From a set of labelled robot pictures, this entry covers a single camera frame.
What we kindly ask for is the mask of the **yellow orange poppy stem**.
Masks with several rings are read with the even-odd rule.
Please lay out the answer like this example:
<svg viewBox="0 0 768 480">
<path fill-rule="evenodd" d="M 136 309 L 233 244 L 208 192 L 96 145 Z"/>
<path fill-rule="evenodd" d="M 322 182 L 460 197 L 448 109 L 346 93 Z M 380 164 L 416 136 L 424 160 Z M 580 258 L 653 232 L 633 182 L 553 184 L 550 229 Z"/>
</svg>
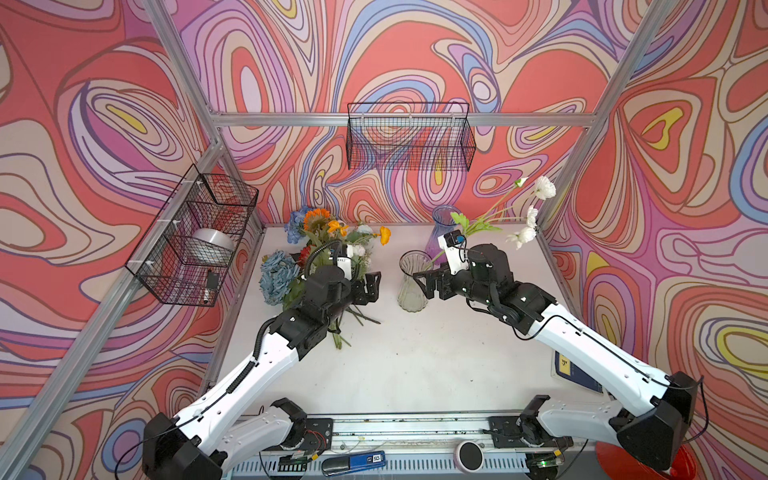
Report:
<svg viewBox="0 0 768 480">
<path fill-rule="evenodd" d="M 328 223 L 327 233 L 330 239 L 340 239 L 350 245 L 367 245 L 372 240 L 386 245 L 391 238 L 391 230 L 388 227 L 373 228 L 367 224 L 350 225 L 339 220 Z"/>
</svg>

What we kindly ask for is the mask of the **orange gerbera flower stem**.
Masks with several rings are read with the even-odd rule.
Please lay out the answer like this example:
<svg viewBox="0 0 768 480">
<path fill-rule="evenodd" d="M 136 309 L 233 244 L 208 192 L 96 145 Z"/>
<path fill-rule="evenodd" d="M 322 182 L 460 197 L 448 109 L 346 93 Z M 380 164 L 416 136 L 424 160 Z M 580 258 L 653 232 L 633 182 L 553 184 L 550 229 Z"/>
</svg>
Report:
<svg viewBox="0 0 768 480">
<path fill-rule="evenodd" d="M 324 208 L 316 208 L 306 212 L 303 219 L 303 230 L 305 232 L 316 232 L 322 230 L 331 221 L 331 214 Z"/>
</svg>

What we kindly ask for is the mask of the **dusty blue rose bunch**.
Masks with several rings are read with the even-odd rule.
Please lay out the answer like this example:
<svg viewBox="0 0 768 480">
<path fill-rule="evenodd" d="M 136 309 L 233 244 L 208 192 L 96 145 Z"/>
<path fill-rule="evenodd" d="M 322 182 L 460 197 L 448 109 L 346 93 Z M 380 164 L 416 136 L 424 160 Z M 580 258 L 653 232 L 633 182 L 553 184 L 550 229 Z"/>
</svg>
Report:
<svg viewBox="0 0 768 480">
<path fill-rule="evenodd" d="M 259 288 L 264 301 L 267 305 L 276 306 L 282 304 L 284 297 L 291 291 L 300 268 L 289 253 L 278 250 L 263 257 L 260 272 Z"/>
</svg>

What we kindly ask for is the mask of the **white flower spray stem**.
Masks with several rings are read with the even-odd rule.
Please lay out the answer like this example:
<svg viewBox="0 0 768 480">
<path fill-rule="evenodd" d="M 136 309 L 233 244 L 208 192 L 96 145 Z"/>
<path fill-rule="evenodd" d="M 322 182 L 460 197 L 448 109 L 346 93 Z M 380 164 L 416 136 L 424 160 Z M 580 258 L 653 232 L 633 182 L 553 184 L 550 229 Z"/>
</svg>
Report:
<svg viewBox="0 0 768 480">
<path fill-rule="evenodd" d="M 533 182 L 529 182 L 527 177 L 520 177 L 484 213 L 472 219 L 468 218 L 459 209 L 459 213 L 453 213 L 453 220 L 457 224 L 456 229 L 461 230 L 467 240 L 470 236 L 481 232 L 499 232 L 501 230 L 500 223 L 523 222 L 524 226 L 517 233 L 509 235 L 507 240 L 514 243 L 517 249 L 531 242 L 538 234 L 537 217 L 539 210 L 535 205 L 530 205 L 524 214 L 509 216 L 508 212 L 513 207 L 506 205 L 506 202 L 513 193 L 524 189 L 526 186 L 532 187 L 532 195 L 535 201 L 544 202 L 554 198 L 557 193 L 554 183 L 547 176 L 539 176 Z M 442 251 L 432 260 L 432 267 L 438 267 L 442 262 L 446 261 Z"/>
</svg>

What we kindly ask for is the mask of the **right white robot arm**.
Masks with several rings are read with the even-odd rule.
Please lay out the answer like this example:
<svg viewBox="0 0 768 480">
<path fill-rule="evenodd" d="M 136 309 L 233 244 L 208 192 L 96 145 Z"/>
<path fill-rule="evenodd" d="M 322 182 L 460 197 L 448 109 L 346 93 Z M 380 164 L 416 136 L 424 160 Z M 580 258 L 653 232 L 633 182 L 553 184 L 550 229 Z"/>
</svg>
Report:
<svg viewBox="0 0 768 480">
<path fill-rule="evenodd" d="M 426 298 L 463 297 L 510 326 L 519 340 L 565 355 L 613 397 L 598 404 L 535 396 L 517 420 L 526 443 L 578 437 L 621 447 L 656 471 L 672 467 L 694 417 L 699 381 L 681 371 L 667 374 L 597 334 L 553 295 L 516 280 L 495 245 L 444 251 L 446 262 L 411 276 Z"/>
</svg>

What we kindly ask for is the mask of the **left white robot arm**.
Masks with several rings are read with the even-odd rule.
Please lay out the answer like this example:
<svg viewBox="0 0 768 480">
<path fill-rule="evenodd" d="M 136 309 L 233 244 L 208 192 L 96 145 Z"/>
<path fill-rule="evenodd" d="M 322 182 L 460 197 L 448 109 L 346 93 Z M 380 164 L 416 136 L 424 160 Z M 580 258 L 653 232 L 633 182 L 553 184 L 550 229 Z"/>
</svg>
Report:
<svg viewBox="0 0 768 480">
<path fill-rule="evenodd" d="M 338 266 L 319 267 L 292 307 L 260 327 L 253 352 L 233 371 L 174 416 L 158 414 L 147 423 L 143 474 L 150 479 L 221 479 L 263 450 L 299 447 L 306 414 L 293 401 L 276 400 L 250 420 L 241 416 L 326 338 L 344 310 L 376 302 L 380 283 L 378 272 L 349 280 Z"/>
</svg>

